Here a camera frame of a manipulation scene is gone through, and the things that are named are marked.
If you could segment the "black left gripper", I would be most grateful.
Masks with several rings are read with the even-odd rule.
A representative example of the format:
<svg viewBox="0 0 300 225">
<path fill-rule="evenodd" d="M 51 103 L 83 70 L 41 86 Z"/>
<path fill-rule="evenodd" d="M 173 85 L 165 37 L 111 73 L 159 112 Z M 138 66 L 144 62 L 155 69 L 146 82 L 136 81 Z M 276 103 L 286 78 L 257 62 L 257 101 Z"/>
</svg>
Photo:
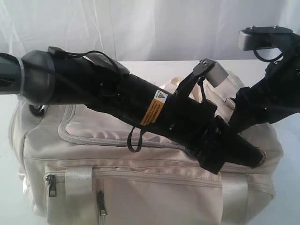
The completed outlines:
<svg viewBox="0 0 300 225">
<path fill-rule="evenodd" d="M 185 152 L 200 167 L 218 174 L 225 162 L 250 168 L 265 162 L 265 153 L 243 138 L 225 140 L 230 127 L 215 115 L 216 104 L 209 100 L 197 102 L 189 97 L 173 103 L 174 122 L 168 138 L 184 146 Z"/>
</svg>

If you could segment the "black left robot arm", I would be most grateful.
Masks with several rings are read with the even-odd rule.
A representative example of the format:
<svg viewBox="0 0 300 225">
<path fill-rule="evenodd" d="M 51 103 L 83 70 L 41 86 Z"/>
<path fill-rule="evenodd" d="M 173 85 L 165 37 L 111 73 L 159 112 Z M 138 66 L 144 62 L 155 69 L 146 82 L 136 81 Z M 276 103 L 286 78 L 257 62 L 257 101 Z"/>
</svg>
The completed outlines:
<svg viewBox="0 0 300 225">
<path fill-rule="evenodd" d="M 24 97 L 36 112 L 44 105 L 82 104 L 107 113 L 139 128 L 140 135 L 150 132 L 184 146 L 213 174 L 226 162 L 259 167 L 265 160 L 263 150 L 215 115 L 217 106 L 206 97 L 197 102 L 189 96 L 196 85 L 203 88 L 215 66 L 213 60 L 201 60 L 169 93 L 102 52 L 70 53 L 49 47 L 22 58 L 2 53 L 0 92 Z"/>
</svg>

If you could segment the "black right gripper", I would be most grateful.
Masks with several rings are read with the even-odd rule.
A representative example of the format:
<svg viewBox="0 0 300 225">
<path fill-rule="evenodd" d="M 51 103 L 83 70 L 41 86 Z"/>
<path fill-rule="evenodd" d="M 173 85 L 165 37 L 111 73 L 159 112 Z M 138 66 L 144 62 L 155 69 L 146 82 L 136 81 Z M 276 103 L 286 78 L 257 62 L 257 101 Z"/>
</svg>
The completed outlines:
<svg viewBox="0 0 300 225">
<path fill-rule="evenodd" d="M 265 77 L 240 88 L 229 126 L 237 133 L 263 123 L 276 123 L 300 112 L 300 59 L 270 63 Z"/>
</svg>

